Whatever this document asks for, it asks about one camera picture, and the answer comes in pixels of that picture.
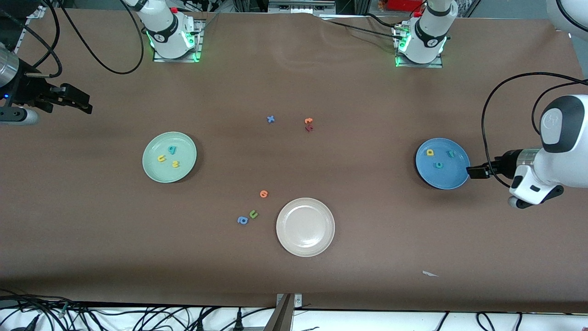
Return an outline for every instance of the white paper scrap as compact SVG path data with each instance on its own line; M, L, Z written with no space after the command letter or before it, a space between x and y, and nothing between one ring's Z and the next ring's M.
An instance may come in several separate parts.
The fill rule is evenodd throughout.
M425 275L427 275L427 276L429 276L429 277L438 277L436 274L434 274L434 273L430 273L430 272L426 272L426 271L424 271L424 270L423 270L423 274L425 274Z

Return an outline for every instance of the white plate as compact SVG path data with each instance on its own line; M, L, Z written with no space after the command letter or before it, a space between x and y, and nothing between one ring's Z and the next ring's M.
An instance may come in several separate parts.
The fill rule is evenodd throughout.
M324 252L335 236L335 219L329 208L313 198L288 202L276 222L280 244L290 253L311 257Z

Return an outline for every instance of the metal cylinder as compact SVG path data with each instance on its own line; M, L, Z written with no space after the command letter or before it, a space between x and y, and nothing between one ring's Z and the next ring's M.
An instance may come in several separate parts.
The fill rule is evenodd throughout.
M19 59L0 44L0 87L8 84L18 72Z
M522 150L516 160L516 166L532 166L535 161L535 156L539 152L539 148L528 148Z

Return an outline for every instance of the light green plate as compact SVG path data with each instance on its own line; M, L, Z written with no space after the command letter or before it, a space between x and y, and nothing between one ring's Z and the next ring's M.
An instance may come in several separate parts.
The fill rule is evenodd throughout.
M175 146L172 155L168 148ZM158 157L165 156L159 162ZM143 152L143 170L149 178L160 183L173 183L184 177L194 168L196 163L196 145L190 137L180 132L166 132L155 137Z

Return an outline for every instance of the brown table surface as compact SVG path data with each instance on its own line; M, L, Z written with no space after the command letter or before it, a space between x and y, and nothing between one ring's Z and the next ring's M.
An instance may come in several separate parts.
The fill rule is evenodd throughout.
M105 63L134 65L126 12L71 13ZM549 22L458 19L445 67L416 69L394 66L386 38L311 15L220 14L200 63L146 59L118 76L59 17L64 74L52 82L87 92L94 110L55 107L38 125L0 127L1 286L114 302L265 306L300 292L312 307L586 311L588 191L521 211L494 180L435 190L413 168L433 137L484 162L480 113L501 80L581 77L568 35ZM48 42L53 25L50 15L31 23ZM27 36L19 56L43 53ZM51 58L42 70L55 70ZM491 155L540 143L530 110L559 83L522 78L496 94ZM551 92L541 107L582 91ZM141 166L166 131L198 147L195 169L175 184ZM275 233L278 212L298 197L323 201L336 223L330 247L306 259ZM259 217L237 224L251 209Z

